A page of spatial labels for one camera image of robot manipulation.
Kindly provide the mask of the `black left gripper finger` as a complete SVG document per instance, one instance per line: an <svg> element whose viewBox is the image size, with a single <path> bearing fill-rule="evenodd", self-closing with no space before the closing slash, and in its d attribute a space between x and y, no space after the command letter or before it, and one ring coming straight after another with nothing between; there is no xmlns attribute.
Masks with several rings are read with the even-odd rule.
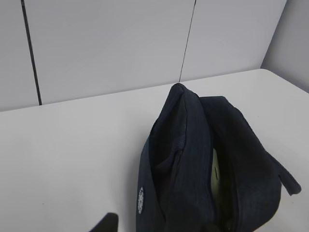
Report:
<svg viewBox="0 0 309 232"><path fill-rule="evenodd" d="M107 213L89 232L118 232L119 216Z"/></svg>

